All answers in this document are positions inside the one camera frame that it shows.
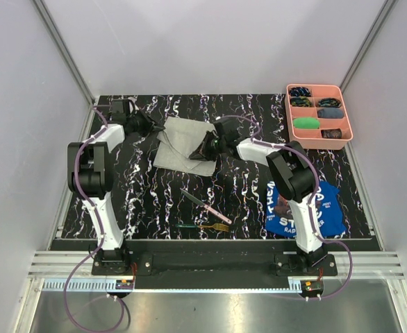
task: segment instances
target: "black marble tabletop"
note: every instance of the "black marble tabletop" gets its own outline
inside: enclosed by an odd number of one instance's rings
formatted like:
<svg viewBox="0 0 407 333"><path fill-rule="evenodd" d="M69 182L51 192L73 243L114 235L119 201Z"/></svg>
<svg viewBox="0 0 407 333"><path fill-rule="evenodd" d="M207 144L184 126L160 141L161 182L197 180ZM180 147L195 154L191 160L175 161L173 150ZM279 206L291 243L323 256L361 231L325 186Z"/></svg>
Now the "black marble tabletop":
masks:
<svg viewBox="0 0 407 333"><path fill-rule="evenodd" d="M134 98L139 108L160 123L164 123L167 117L213 122L218 116L238 114L261 124L263 130L259 139L288 142L283 94L123 97ZM99 104L109 104L113 98L122 96L101 96ZM100 120L95 117L91 133L98 131L100 125ZM249 122L240 122L241 135L249 136L254 130ZM282 238L265 230L265 192L267 183L272 180L266 166L220 157L213 176L201 177L154 167L157 149L155 135L143 138L134 133L112 152L115 158L113 207L127 239ZM370 238L345 151L310 150L308 156L318 170L319 179L340 190L338 202L347 229L343 237ZM180 188L233 220L230 232L176 228L177 223L219 222L212 214L208 215L184 198ZM90 217L76 196L70 203L62 238L95 238Z"/></svg>

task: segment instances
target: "pink knife handle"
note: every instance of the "pink knife handle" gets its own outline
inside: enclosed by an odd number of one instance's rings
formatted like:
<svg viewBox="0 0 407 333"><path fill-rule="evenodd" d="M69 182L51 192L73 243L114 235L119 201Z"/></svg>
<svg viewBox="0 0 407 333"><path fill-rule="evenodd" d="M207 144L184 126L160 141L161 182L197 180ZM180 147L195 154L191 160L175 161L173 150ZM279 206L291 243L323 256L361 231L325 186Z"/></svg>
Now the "pink knife handle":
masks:
<svg viewBox="0 0 407 333"><path fill-rule="evenodd" d="M224 215L220 214L217 210L215 210L214 208L211 208L208 205L204 206L206 208L206 210L208 210L211 214L217 216L219 219L223 220L223 222L227 223L227 224L232 224L232 220L230 220L228 217L225 217Z"/></svg>

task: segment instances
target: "pink storage box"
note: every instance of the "pink storage box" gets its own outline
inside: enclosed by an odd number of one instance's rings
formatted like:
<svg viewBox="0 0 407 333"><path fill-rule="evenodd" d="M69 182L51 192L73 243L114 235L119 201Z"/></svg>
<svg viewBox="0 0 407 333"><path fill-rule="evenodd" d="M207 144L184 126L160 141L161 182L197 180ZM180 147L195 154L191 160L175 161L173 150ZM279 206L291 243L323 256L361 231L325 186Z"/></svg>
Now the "pink storage box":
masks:
<svg viewBox="0 0 407 333"><path fill-rule="evenodd" d="M312 108L298 108L290 104L291 96L288 91L293 87L306 87L310 90L312 97L308 97L312 103ZM285 97L285 110L287 112L288 133L290 141L298 141L305 149L343 149L347 142L353 139L354 134L351 131L349 116L345 108L344 99L341 94L341 89L335 85L305 85L291 84L287 86L287 96ZM318 107L321 99L335 98L341 101L340 109L344 111L342 119L324 119L317 117L317 111L322 108ZM294 128L293 119L298 117L313 117L317 118L321 123L319 130L303 130ZM335 130L339 128L342 131L342 139L324 139L321 135L321 130Z"/></svg>

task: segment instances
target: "white wall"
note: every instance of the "white wall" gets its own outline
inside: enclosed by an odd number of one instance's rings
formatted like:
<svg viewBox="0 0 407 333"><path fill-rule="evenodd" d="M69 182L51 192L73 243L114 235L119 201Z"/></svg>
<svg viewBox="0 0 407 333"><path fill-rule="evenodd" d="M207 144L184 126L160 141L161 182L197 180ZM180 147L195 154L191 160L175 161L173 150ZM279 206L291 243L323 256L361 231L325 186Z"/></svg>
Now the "white wall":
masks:
<svg viewBox="0 0 407 333"><path fill-rule="evenodd" d="M399 252L407 277L407 0L394 8L344 97L384 244Z"/></svg>
<svg viewBox="0 0 407 333"><path fill-rule="evenodd" d="M0 1L0 333L46 245L86 111L31 2Z"/></svg>
<svg viewBox="0 0 407 333"><path fill-rule="evenodd" d="M340 84L383 0L45 0L93 94Z"/></svg>

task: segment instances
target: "knife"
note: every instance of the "knife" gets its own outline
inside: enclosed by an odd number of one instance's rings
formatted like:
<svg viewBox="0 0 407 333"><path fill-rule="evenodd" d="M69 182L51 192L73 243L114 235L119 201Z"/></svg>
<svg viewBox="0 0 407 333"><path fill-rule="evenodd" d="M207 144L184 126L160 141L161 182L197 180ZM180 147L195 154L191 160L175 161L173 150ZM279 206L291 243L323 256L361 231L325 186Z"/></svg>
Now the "knife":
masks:
<svg viewBox="0 0 407 333"><path fill-rule="evenodd" d="M204 207L207 212L210 212L211 214L217 216L219 219L223 220L223 222L227 223L227 224L232 224L232 220L230 220L228 217L222 215L221 213L219 213L217 210L215 210L214 208L210 207L209 205L207 205L206 203L203 203L202 201L200 201L198 198L196 198L195 196L192 196L191 194L189 194L187 191L185 191L184 189L181 189L182 193L184 196L186 196L188 199L190 199L193 203L195 203L196 205L202 206Z"/></svg>

